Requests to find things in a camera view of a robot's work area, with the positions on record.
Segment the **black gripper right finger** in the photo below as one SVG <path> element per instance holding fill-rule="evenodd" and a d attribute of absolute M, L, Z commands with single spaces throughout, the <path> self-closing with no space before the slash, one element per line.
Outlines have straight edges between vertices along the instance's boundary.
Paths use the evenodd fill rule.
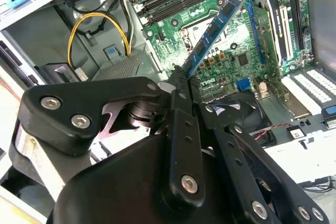
<path fill-rule="evenodd" d="M 236 223 L 329 223 L 325 212 L 236 123 L 223 126 L 189 79 L 192 102 L 213 148 Z"/>

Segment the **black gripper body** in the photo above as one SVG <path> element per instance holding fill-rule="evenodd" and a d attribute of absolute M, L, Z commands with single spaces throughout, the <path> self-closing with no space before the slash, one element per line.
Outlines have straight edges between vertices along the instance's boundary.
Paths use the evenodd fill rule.
<path fill-rule="evenodd" d="M 215 158 L 202 153 L 206 196 L 194 211 L 164 201 L 166 142 L 152 136 L 74 176 L 62 189 L 48 223 L 247 223 L 230 201 Z"/>

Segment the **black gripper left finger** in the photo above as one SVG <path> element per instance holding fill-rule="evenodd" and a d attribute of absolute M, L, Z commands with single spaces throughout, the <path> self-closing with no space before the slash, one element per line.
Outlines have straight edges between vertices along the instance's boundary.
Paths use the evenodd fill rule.
<path fill-rule="evenodd" d="M 94 140 L 128 125 L 149 127 L 167 138 L 167 201 L 200 206 L 205 187 L 193 112 L 200 100 L 198 79 L 180 67 L 162 84 L 133 77 L 35 86 L 22 96 L 10 158 L 57 200 L 66 183 L 90 165 Z"/>

